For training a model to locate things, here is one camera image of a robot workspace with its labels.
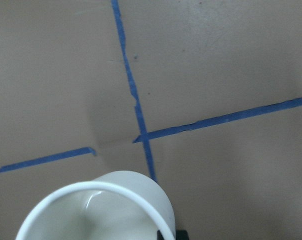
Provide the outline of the white mug with black handle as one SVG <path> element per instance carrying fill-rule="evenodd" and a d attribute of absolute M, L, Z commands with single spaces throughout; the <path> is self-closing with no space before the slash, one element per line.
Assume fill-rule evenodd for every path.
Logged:
<path fill-rule="evenodd" d="M 164 190 L 120 170 L 64 186 L 27 215 L 18 240 L 187 240 Z"/>

